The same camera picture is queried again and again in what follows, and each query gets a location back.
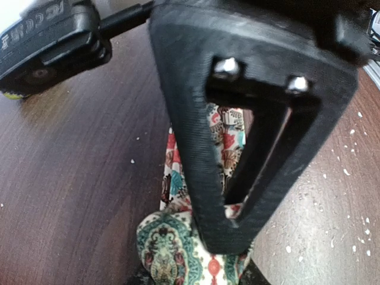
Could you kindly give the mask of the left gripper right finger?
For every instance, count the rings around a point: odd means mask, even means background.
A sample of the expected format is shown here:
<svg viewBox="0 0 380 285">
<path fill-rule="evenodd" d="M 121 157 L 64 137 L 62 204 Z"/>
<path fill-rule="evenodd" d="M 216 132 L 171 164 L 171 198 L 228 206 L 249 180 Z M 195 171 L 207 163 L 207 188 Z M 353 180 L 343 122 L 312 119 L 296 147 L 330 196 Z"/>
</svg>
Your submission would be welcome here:
<svg viewBox="0 0 380 285">
<path fill-rule="evenodd" d="M 250 259 L 240 277 L 240 285 L 270 285 L 270 283 Z"/>
</svg>

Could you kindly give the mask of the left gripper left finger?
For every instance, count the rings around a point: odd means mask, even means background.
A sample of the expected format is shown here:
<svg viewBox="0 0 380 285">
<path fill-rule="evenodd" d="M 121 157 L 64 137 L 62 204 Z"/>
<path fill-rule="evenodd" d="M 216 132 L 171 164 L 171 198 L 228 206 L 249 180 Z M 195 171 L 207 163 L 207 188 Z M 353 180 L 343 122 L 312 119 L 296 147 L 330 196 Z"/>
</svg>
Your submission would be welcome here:
<svg viewBox="0 0 380 285">
<path fill-rule="evenodd" d="M 154 285 L 154 280 L 149 273 L 139 271 L 128 279 L 126 285 Z"/>
</svg>

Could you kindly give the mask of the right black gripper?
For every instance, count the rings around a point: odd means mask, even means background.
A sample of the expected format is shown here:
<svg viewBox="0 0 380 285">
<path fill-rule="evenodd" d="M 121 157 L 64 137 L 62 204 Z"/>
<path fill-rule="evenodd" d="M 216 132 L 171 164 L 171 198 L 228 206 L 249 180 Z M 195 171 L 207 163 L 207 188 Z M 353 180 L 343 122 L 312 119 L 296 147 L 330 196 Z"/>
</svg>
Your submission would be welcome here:
<svg viewBox="0 0 380 285">
<path fill-rule="evenodd" d="M 312 36 L 321 49 L 355 65 L 372 56 L 367 34 L 373 1 L 155 1 L 259 19 L 294 34 Z"/>
</svg>

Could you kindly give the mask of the floral paisley tie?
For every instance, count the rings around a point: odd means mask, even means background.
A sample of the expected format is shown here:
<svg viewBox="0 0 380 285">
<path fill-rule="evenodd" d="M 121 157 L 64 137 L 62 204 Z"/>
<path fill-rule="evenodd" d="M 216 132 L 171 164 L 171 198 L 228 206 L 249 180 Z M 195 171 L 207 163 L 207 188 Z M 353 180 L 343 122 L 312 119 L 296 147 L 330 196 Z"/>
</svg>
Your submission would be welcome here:
<svg viewBox="0 0 380 285">
<path fill-rule="evenodd" d="M 208 104 L 207 119 L 223 191 L 245 146 L 243 110 Z M 174 132 L 169 131 L 160 209 L 137 228 L 142 266 L 154 284 L 238 284 L 247 254 L 216 255 L 203 246 L 192 215 Z"/>
</svg>

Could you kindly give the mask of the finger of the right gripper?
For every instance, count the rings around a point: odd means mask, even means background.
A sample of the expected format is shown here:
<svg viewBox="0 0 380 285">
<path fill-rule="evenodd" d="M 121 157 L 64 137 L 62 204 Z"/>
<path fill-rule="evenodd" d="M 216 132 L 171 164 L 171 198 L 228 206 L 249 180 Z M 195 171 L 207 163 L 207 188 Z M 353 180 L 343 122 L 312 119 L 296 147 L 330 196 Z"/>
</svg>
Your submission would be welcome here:
<svg viewBox="0 0 380 285">
<path fill-rule="evenodd" d="M 294 106 L 258 103 L 246 144 L 224 193 L 226 205 L 279 205 L 294 176 Z"/>
<path fill-rule="evenodd" d="M 213 254 L 238 254 L 278 205 L 224 203 L 207 103 L 293 105 L 295 182 L 350 103 L 357 65 L 312 36 L 183 5 L 154 6 L 150 37 L 200 237 Z"/>
</svg>

